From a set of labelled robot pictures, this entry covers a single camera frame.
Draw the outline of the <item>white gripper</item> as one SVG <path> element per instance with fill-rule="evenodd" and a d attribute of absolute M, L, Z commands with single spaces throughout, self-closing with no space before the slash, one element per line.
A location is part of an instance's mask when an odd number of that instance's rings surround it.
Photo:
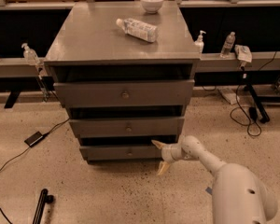
<path fill-rule="evenodd" d="M 158 140 L 152 140 L 152 144 L 156 148 L 161 149 L 161 157 L 163 161 L 159 164 L 157 175 L 164 175 L 170 167 L 170 163 L 183 160 L 186 153 L 180 144 L 165 144 Z"/>

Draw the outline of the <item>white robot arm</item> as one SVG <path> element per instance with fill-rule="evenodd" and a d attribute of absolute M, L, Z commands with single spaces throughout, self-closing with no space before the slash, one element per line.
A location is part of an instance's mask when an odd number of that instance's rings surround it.
<path fill-rule="evenodd" d="M 175 161 L 199 161 L 212 175 L 213 224 L 267 224 L 276 216 L 278 202 L 271 189 L 243 165 L 226 163 L 209 152 L 196 137 L 152 143 L 161 150 L 158 175 Z"/>

